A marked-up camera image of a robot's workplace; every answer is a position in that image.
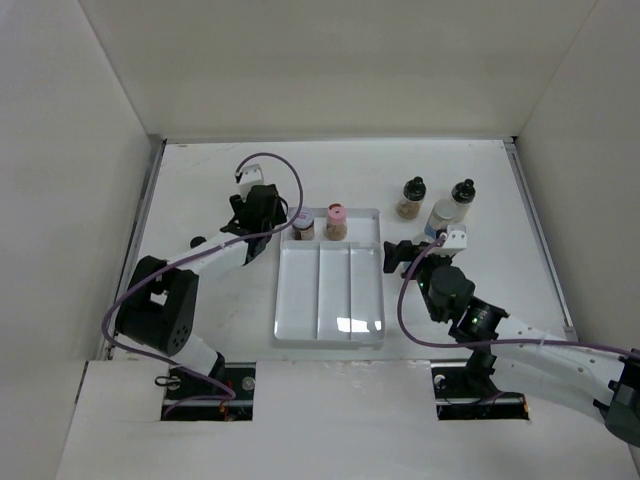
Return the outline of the grey lid sauce jar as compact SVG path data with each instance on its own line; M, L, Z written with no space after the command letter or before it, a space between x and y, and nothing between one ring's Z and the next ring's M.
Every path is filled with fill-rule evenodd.
M293 239L311 241L315 237L315 216L311 209L302 207L299 215L292 223Z

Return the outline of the white cap blue label jar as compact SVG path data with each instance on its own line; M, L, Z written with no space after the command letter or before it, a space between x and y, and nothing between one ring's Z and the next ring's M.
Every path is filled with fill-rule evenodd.
M451 199L438 200L429 215L429 218L425 224L424 234L427 237L436 238L438 230L445 229L448 225L452 224L458 214L458 207Z

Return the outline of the pink cap spice jar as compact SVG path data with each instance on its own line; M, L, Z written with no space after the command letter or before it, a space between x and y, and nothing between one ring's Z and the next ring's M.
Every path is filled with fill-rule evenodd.
M347 212L340 203L333 203L327 208L325 236L331 241L342 241L347 235Z

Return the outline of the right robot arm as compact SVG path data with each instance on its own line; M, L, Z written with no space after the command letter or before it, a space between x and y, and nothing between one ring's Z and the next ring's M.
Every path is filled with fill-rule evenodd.
M639 444L639 352L564 340L545 333L475 294L475 285L453 264L461 237L443 233L433 242L383 245L383 271L406 264L401 288L416 282L431 321L448 325L451 342L416 337L396 304L401 331L430 348L470 350L464 384L483 396L493 389L541 397L578 411L619 440Z

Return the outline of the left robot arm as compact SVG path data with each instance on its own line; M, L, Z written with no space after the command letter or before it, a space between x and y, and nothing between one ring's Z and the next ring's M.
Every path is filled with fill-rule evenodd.
M230 203L234 216L218 235L172 260L139 260L129 286L152 280L129 295L115 317L118 334L192 371L190 386L206 399L221 393L225 376L223 355L193 332L200 274L218 277L249 264L264 251L271 231L287 221L273 184L255 185Z

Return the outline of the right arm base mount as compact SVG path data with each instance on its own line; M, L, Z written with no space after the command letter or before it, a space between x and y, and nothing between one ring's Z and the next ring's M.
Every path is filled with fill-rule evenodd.
M498 389L491 380L495 358L483 352L466 360L436 361L431 377L440 421L529 419L521 393Z

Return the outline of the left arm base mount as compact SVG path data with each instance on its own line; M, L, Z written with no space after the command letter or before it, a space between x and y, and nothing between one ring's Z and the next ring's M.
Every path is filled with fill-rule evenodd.
M220 379L235 393L232 400L222 400L227 393L179 369L157 376L154 384L163 389L162 421L236 422L253 419L256 392L256 364L227 364Z

